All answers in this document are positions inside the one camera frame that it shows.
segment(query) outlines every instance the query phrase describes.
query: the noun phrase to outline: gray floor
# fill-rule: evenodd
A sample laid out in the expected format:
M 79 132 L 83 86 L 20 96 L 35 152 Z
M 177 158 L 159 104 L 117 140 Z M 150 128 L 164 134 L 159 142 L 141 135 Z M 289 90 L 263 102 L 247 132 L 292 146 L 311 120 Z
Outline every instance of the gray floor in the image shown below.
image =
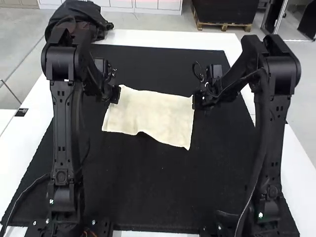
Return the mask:
M 52 10 L 0 8 L 0 78 L 7 80 L 7 84 L 21 101 L 41 74 L 40 52 L 45 43 L 42 36 L 52 13 Z M 188 0 L 184 1 L 181 16 L 117 12 L 102 14 L 114 23 L 116 29 L 198 32 Z M 262 12 L 256 14 L 250 33 L 257 34 L 261 39 L 264 37 L 260 30 L 263 15 Z M 296 30 L 298 23 L 297 14 L 288 12 L 281 23 L 280 36 L 284 40 L 305 39 Z M 210 27 L 203 32 L 221 31 L 218 27 Z M 247 34 L 238 27 L 229 27 L 227 33 L 235 33 L 239 39 Z M 316 140 L 316 80 L 313 71 L 316 42 L 287 44 L 301 61 L 303 71 L 287 120 L 316 167 L 316 146 L 313 142 Z M 18 107 L 19 102 L 2 86 L 0 109 Z

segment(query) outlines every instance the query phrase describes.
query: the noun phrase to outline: black cable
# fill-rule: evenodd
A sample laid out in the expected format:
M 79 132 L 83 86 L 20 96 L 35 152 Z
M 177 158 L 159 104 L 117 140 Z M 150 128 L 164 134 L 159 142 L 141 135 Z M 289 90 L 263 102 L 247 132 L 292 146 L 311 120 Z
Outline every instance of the black cable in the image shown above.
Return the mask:
M 201 66 L 201 64 L 198 62 L 198 61 L 195 61 L 193 64 L 192 64 L 192 71 L 193 71 L 193 74 L 194 76 L 196 76 L 196 78 L 200 81 L 200 82 L 204 82 L 206 76 L 205 74 L 203 73 L 203 68 Z
M 240 237 L 242 234 L 244 222 L 246 219 L 246 213 L 249 209 L 249 205 L 253 196 L 253 193 L 256 189 L 259 175 L 265 160 L 265 156 L 267 154 L 268 142 L 269 142 L 269 133 L 270 133 L 270 109 L 269 109 L 269 85 L 268 85 L 268 74 L 265 69 L 261 68 L 256 72 L 260 78 L 260 86 L 262 89 L 262 101 L 255 101 L 256 105 L 256 114 L 260 116 L 261 126 L 260 126 L 260 142 L 259 148 L 256 155 L 256 160 L 254 163 L 254 168 L 251 174 L 249 189 L 247 193 L 247 203 L 238 219 L 235 235 L 234 237 Z
M 14 203 L 14 205 L 13 205 L 13 207 L 12 207 L 12 210 L 11 210 L 9 216 L 8 216 L 8 219 L 7 219 L 6 223 L 5 223 L 5 225 L 3 225 L 2 228 L 1 228 L 0 237 L 4 237 L 5 232 L 6 232 L 6 228 L 7 228 L 7 226 L 8 226 L 8 223 L 9 223 L 9 221 L 10 221 L 10 219 L 11 219 L 11 216 L 12 216 L 12 214 L 14 213 L 14 211 L 15 211 L 15 209 L 16 209 L 16 206 L 17 206 L 18 202 L 20 201 L 20 199 L 21 199 L 24 195 L 26 195 L 33 187 L 35 187 L 37 184 L 43 182 L 44 180 L 48 179 L 49 177 L 50 177 L 50 173 L 46 173 L 46 174 L 42 175 L 41 177 L 37 178 L 30 186 L 28 186 L 28 187 L 20 194 L 20 196 L 17 198 L 17 200 L 15 201 L 15 203 Z

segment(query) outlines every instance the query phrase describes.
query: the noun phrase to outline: white table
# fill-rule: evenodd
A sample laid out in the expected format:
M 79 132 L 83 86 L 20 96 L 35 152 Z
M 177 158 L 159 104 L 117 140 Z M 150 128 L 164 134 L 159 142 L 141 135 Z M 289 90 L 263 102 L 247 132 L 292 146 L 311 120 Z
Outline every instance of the white table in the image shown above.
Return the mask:
M 99 44 L 223 50 L 232 65 L 242 52 L 235 34 L 113 30 Z M 254 119 L 253 94 L 247 86 L 243 98 Z M 49 83 L 41 75 L 21 106 L 24 117 L 14 117 L 0 137 L 0 216 L 8 207 L 26 169 L 53 118 Z M 281 164 L 283 193 L 301 237 L 316 233 L 316 170 L 287 124 Z M 26 228 L 9 227 L 6 237 L 23 237 Z M 188 237 L 188 234 L 115 232 L 114 236 Z

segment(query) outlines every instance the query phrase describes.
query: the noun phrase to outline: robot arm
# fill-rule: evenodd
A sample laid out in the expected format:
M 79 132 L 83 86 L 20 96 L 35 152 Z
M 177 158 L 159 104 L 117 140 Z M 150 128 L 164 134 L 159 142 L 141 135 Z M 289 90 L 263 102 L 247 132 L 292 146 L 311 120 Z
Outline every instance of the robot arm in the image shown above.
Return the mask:
M 83 151 L 86 145 L 80 135 L 83 93 L 103 103 L 117 104 L 119 100 L 120 88 L 109 85 L 115 69 L 104 59 L 94 62 L 91 40 L 89 29 L 76 29 L 70 34 L 67 26 L 58 26 L 41 55 L 54 108 L 54 160 L 47 190 L 50 228 L 44 231 L 44 237 L 51 233 L 56 237 L 79 237 L 84 231 L 81 161 L 89 147 Z
M 225 75 L 221 65 L 209 65 L 206 74 L 196 72 L 198 62 L 193 65 L 200 80 L 193 109 L 210 110 L 232 102 L 247 84 L 254 93 L 258 147 L 253 171 L 242 213 L 216 212 L 218 235 L 224 237 L 278 232 L 284 127 L 290 99 L 301 76 L 298 59 L 279 36 L 266 36 L 263 42 L 257 36 L 244 36 L 241 44 L 242 54 Z

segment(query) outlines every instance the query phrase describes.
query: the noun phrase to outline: black rubber mat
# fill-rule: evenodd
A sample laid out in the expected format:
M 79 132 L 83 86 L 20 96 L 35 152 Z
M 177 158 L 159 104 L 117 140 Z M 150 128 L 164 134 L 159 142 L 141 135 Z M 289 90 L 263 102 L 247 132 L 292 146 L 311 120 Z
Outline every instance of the black rubber mat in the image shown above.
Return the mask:
M 222 64 L 224 72 L 229 68 L 222 51 L 95 45 L 92 54 L 110 60 L 118 69 L 118 83 L 188 97 L 198 86 L 191 72 L 194 61 L 204 67 Z M 84 98 L 91 138 L 83 167 L 86 216 L 109 217 L 121 230 L 198 233 L 204 226 L 216 231 L 216 209 L 241 213 L 255 149 L 255 129 L 241 96 L 209 116 L 195 111 L 189 151 L 144 133 L 102 132 L 105 111 L 94 98 Z M 50 172 L 52 151 L 51 124 L 13 201 L 37 177 Z M 12 225 L 26 226 L 46 217 L 46 185 L 38 185 L 25 198 Z M 290 219 L 287 225 L 295 227 L 289 211 L 284 213 Z

